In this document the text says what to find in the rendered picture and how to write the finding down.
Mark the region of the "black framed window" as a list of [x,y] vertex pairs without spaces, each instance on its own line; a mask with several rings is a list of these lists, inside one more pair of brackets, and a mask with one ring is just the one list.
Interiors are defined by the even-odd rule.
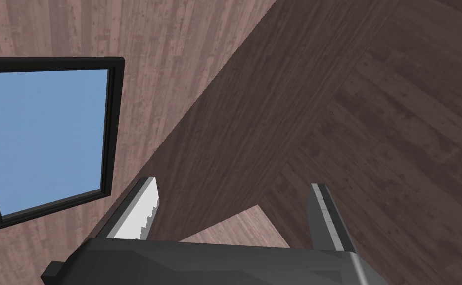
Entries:
[[112,193],[123,57],[0,57],[0,230]]

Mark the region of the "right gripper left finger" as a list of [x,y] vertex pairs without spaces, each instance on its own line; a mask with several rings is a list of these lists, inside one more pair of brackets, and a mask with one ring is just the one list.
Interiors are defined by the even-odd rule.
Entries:
[[146,240],[158,206],[156,179],[142,177],[112,211],[96,237]]

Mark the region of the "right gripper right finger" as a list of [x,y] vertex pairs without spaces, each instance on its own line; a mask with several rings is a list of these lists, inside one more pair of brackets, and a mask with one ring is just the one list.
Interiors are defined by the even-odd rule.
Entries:
[[349,231],[326,185],[311,184],[306,209],[315,250],[356,252]]

